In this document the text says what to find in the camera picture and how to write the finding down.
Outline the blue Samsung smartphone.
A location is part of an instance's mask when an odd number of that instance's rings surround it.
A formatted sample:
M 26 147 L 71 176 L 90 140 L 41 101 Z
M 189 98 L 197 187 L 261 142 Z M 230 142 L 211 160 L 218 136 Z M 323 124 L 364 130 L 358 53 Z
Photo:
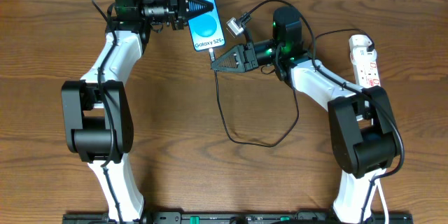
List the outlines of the blue Samsung smartphone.
M 206 1 L 213 4 L 213 10 L 194 17 L 188 21 L 192 44 L 196 51 L 207 50 L 225 45 L 225 37 L 223 34 L 216 1 Z

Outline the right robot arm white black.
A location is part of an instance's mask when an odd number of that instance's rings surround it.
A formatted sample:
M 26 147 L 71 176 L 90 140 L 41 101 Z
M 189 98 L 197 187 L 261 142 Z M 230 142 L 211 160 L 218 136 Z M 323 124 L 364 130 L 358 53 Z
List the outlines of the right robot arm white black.
M 326 217 L 329 223 L 377 223 L 372 210 L 381 180 L 403 166 L 403 139 L 391 104 L 381 86 L 377 51 L 362 29 L 351 29 L 349 59 L 354 82 L 324 67 L 317 59 L 316 43 L 304 44 L 302 29 L 308 22 L 292 6 L 275 10 L 272 37 L 254 42 L 247 23 L 250 13 L 227 22 L 233 36 L 246 41 L 235 45 L 211 63 L 216 73 L 246 73 L 271 66 L 277 78 L 294 92 L 312 98 L 328 113 L 332 152 L 342 169 L 339 192 Z

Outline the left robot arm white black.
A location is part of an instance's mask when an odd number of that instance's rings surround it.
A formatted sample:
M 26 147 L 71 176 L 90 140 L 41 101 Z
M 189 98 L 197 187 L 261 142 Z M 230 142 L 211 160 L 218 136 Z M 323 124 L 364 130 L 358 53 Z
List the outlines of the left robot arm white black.
M 213 8 L 207 0 L 113 0 L 100 13 L 106 43 L 92 68 L 61 93 L 66 144 L 96 175 L 108 212 L 66 213 L 63 223 L 153 222 L 130 165 L 134 126 L 125 84 L 151 32 L 183 29 Z

